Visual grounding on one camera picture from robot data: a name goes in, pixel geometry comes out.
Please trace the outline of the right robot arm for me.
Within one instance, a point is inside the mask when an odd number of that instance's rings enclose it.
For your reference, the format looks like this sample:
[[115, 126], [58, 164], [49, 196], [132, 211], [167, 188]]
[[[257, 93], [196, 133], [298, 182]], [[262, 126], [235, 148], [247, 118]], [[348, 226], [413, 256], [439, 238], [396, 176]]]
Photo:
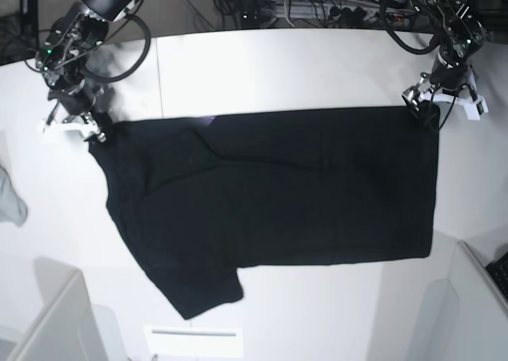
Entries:
[[[111, 123], [107, 101], [111, 84], [132, 75], [145, 61], [152, 34], [137, 12], [144, 0], [78, 0], [56, 21], [35, 55], [34, 70], [48, 87], [48, 100], [55, 106], [43, 131], [77, 132], [85, 141], [103, 142]], [[114, 35], [110, 23], [135, 23], [144, 36], [140, 57], [126, 71], [115, 76], [100, 75], [88, 67], [90, 55]]]

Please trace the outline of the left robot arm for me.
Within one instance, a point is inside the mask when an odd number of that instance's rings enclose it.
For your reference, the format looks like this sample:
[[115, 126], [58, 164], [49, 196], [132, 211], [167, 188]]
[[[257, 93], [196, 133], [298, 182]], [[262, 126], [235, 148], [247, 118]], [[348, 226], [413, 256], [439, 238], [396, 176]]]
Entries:
[[427, 17], [433, 30], [429, 44], [414, 48], [406, 44], [387, 20], [392, 0], [380, 0], [379, 21], [391, 39], [416, 56], [436, 52], [431, 72], [402, 93], [410, 116], [417, 124], [438, 133], [454, 106], [463, 106], [469, 120], [478, 121], [488, 112], [485, 97], [478, 92], [471, 64], [486, 39], [485, 29], [464, 0], [407, 0], [414, 12]]

